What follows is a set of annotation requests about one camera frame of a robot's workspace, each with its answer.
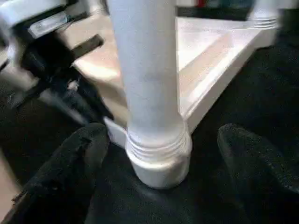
white table leg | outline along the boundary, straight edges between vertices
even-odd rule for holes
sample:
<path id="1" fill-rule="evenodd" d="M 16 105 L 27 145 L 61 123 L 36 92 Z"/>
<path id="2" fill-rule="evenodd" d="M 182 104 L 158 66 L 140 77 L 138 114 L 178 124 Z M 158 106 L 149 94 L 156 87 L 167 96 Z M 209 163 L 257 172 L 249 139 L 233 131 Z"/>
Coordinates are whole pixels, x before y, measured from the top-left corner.
<path id="1" fill-rule="evenodd" d="M 153 188 L 179 184 L 192 142 L 178 112 L 174 0 L 108 0 L 130 111 L 126 152 Z"/>
<path id="2" fill-rule="evenodd" d="M 268 47 L 274 43 L 279 20 L 278 0 L 256 0 L 249 16 L 252 28 L 263 29 L 259 48 Z"/>

white plastic part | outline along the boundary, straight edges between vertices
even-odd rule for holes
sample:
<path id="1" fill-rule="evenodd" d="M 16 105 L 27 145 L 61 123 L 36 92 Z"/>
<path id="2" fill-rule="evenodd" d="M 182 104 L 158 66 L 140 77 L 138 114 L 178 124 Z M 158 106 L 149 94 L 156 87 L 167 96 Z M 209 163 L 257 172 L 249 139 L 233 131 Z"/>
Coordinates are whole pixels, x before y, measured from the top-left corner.
<path id="1" fill-rule="evenodd" d="M 173 0 L 109 0 L 130 111 L 126 151 L 139 179 L 170 188 L 188 173 L 191 138 L 178 112 Z"/>
<path id="2" fill-rule="evenodd" d="M 114 121 L 110 120 L 108 117 L 104 117 L 104 122 L 108 129 L 110 141 L 124 148 L 127 141 L 126 130 L 123 127 L 117 125 Z"/>
<path id="3" fill-rule="evenodd" d="M 68 15 L 65 12 L 60 12 L 55 15 L 49 16 L 43 20 L 33 23 L 28 31 L 34 38 L 39 38 L 48 34 L 68 22 Z"/>
<path id="4" fill-rule="evenodd" d="M 10 28 L 51 9 L 65 5 L 66 0 L 9 0 L 0 6 L 0 17 Z"/>
<path id="5" fill-rule="evenodd" d="M 264 30 L 260 46 L 268 47 L 276 38 L 279 23 L 278 0 L 256 0 L 249 16 L 249 25 Z"/>

label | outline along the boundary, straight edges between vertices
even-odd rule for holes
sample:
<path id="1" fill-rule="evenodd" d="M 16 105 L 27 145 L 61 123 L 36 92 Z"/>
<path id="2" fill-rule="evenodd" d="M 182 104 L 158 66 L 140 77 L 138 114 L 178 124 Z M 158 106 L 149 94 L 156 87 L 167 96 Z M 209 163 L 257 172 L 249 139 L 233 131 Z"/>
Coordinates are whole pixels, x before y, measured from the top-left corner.
<path id="1" fill-rule="evenodd" d="M 58 29 L 67 22 L 67 14 L 65 12 L 60 12 L 46 19 L 33 23 L 28 30 L 34 38 L 39 38 Z"/>

beige surface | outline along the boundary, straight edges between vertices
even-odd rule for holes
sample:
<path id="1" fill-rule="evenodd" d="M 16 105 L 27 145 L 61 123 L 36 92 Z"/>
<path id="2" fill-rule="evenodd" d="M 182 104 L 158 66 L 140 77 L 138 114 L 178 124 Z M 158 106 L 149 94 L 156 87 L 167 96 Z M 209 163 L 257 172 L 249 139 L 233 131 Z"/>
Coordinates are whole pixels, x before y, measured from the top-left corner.
<path id="1" fill-rule="evenodd" d="M 188 88 L 188 83 L 194 82 L 196 78 L 191 77 L 194 74 L 190 72 L 186 74 L 186 71 L 182 72 L 182 70 L 198 59 L 201 68 L 207 67 L 214 57 L 223 53 L 223 50 L 230 46 L 230 40 L 227 32 L 200 29 L 193 20 L 190 22 L 178 19 L 177 22 L 178 70 L 181 71 L 180 89 L 185 91 Z M 72 25 L 63 35 L 70 46 L 75 46 L 94 34 L 104 37 L 104 45 L 81 57 L 75 64 L 87 77 L 99 85 L 104 84 L 122 90 L 123 83 L 117 48 L 109 17 L 95 15 Z"/>
<path id="2" fill-rule="evenodd" d="M 213 36 L 213 33 L 203 32 L 199 37 L 200 39 L 209 38 Z M 180 96 L 184 96 L 192 91 L 198 82 L 202 81 L 207 75 L 208 72 L 213 68 L 227 53 L 231 44 L 230 35 L 228 33 L 222 34 L 217 37 L 217 39 L 209 45 L 206 45 L 205 48 L 201 47 L 196 51 L 196 56 L 189 60 L 186 66 L 182 67 L 179 71 L 179 89 Z M 194 52 L 185 51 L 182 55 L 178 52 L 178 57 L 180 56 L 190 56 Z"/>
<path id="3" fill-rule="evenodd" d="M 20 189 L 0 149 L 0 221 L 11 209 L 12 199 L 19 193 Z"/>

cylindrical post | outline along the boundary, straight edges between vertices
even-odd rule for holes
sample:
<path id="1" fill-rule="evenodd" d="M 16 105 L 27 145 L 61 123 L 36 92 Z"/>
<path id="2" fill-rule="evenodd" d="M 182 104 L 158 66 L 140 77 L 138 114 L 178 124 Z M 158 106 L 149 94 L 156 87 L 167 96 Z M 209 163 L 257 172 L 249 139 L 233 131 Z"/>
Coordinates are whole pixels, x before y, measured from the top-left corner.
<path id="1" fill-rule="evenodd" d="M 127 155 L 148 186 L 175 186 L 192 148 L 178 112 L 175 1 L 108 0 L 108 7 L 130 111 Z"/>
<path id="2" fill-rule="evenodd" d="M 251 28 L 261 29 L 256 47 L 268 47 L 274 43 L 278 31 L 278 1 L 256 0 L 249 16 Z"/>
<path id="3" fill-rule="evenodd" d="M 256 0 L 249 19 L 254 28 L 275 28 L 278 23 L 278 1 Z"/>

